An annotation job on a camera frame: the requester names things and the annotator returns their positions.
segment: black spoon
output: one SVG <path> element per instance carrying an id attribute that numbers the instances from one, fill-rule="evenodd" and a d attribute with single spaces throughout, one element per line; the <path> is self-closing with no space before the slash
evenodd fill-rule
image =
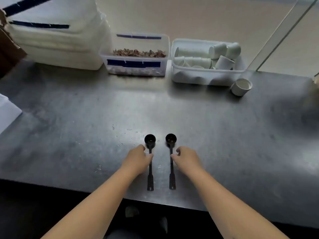
<path id="1" fill-rule="evenodd" d="M 145 144 L 146 147 L 148 148 L 150 154 L 152 153 L 152 148 L 155 147 L 155 142 L 156 142 L 156 138 L 153 134 L 148 134 L 145 136 Z M 147 190 L 149 191 L 153 191 L 154 190 L 154 182 L 153 182 L 153 174 L 152 174 L 152 161 L 150 162 L 149 165 L 149 173 L 148 173 L 148 177 L 147 177 Z"/>
<path id="2" fill-rule="evenodd" d="M 175 146 L 175 143 L 177 141 L 177 138 L 174 134 L 170 133 L 165 137 L 166 143 L 169 146 L 170 153 L 173 154 L 173 147 Z M 174 174 L 174 165 L 173 165 L 173 159 L 171 159 L 171 173 L 169 175 L 169 188 L 171 190 L 176 189 L 176 183 L 175 183 L 175 174 Z"/>

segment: white wall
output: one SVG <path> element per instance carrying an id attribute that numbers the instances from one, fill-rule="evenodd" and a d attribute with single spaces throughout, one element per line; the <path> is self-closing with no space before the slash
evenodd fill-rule
<path id="1" fill-rule="evenodd" d="M 295 1 L 96 0 L 114 32 L 164 33 L 171 42 L 175 38 L 239 42 L 248 63 Z"/>
<path id="2" fill-rule="evenodd" d="M 309 10 L 260 71 L 308 77 L 319 72 L 319 2 Z"/>

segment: person's left hand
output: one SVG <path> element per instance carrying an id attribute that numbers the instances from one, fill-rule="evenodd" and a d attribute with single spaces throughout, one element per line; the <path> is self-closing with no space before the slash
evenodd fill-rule
<path id="1" fill-rule="evenodd" d="M 141 144 L 131 149 L 123 161 L 121 168 L 132 171 L 136 176 L 144 172 L 153 158 L 153 154 L 146 155 L 144 150 L 145 147 Z"/>

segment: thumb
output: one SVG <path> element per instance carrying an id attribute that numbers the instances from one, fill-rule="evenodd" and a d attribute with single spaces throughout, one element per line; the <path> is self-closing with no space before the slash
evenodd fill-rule
<path id="1" fill-rule="evenodd" d="M 148 163 L 150 163 L 153 159 L 154 154 L 148 154 L 146 155 L 146 160 L 148 161 Z"/>
<path id="2" fill-rule="evenodd" d="M 179 159 L 179 156 L 177 154 L 171 154 L 171 158 L 176 162 L 176 160 Z"/>

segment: container of dried flakes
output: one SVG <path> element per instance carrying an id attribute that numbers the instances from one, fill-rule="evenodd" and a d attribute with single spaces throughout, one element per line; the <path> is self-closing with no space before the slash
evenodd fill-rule
<path id="1" fill-rule="evenodd" d="M 165 76 L 170 55 L 165 34 L 112 33 L 99 54 L 110 74 Z"/>

